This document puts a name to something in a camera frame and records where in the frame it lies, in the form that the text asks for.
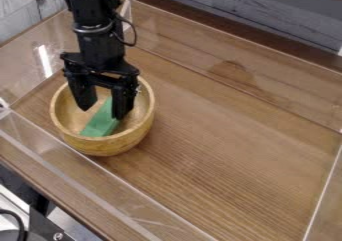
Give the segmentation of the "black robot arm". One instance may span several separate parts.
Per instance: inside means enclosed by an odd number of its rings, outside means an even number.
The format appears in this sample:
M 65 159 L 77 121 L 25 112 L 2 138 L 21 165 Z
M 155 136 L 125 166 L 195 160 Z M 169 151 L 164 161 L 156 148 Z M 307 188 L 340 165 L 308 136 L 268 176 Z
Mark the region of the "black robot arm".
M 87 111 L 97 101 L 96 86 L 112 95 L 111 115 L 123 119 L 133 108 L 137 93 L 139 69 L 124 59 L 127 42 L 124 19 L 116 9 L 120 0 L 65 0 L 72 13 L 72 30 L 77 37 L 79 52 L 63 52 L 64 77 L 79 108 Z

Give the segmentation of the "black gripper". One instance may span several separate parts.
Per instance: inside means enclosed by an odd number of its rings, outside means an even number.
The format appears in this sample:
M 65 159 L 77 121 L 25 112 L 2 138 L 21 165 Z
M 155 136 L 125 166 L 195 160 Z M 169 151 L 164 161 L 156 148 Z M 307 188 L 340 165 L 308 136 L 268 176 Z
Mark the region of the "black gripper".
M 87 111 L 97 101 L 96 86 L 111 90 L 112 117 L 121 120 L 133 108 L 137 76 L 140 71 L 123 57 L 104 62 L 87 61 L 76 52 L 60 55 L 64 61 L 64 77 L 77 107 Z

